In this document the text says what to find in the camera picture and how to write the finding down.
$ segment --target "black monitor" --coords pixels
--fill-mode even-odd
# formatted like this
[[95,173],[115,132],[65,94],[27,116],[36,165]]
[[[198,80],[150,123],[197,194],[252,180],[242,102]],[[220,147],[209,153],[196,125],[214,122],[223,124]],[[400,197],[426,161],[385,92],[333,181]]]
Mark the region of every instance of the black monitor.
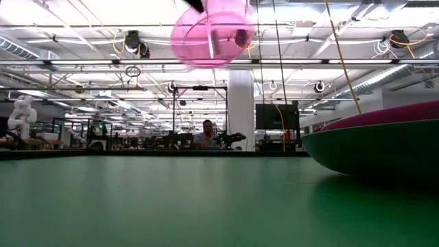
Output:
[[297,130],[299,129],[299,109],[297,105],[278,105],[282,113],[282,119],[276,106],[273,104],[256,105],[256,129],[257,130]]

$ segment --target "white column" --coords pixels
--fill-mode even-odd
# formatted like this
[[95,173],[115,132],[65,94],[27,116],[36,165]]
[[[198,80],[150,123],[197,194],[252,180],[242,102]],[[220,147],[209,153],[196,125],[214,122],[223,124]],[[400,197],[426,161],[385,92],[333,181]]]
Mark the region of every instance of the white column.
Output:
[[228,74],[228,129],[242,133],[246,140],[236,142],[243,151],[254,151],[254,93],[250,71],[230,71]]

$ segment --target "pink transparent container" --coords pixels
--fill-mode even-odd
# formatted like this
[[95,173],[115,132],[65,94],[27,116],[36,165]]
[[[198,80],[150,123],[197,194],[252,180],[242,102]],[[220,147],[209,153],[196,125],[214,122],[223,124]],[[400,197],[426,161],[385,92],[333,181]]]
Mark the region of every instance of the pink transparent container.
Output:
[[217,68],[235,59],[250,44],[253,25],[248,17],[252,8],[246,8],[242,0],[208,0],[205,9],[200,14],[189,8],[178,19],[171,33],[171,49],[189,66]]

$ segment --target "table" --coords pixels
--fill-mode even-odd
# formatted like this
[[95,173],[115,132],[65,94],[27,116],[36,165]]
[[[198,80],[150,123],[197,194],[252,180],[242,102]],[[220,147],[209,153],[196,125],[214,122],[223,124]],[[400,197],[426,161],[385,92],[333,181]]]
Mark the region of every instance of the table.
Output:
[[312,158],[0,162],[0,246],[439,246],[437,194]]

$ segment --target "computer monitor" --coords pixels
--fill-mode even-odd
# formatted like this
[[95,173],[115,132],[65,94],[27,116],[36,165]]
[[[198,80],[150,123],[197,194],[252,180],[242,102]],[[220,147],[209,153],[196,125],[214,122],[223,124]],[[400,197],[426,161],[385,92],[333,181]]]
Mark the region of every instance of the computer monitor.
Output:
[[282,118],[273,104],[256,105],[256,129],[257,130],[297,130],[299,129],[299,109],[297,105],[278,105]]

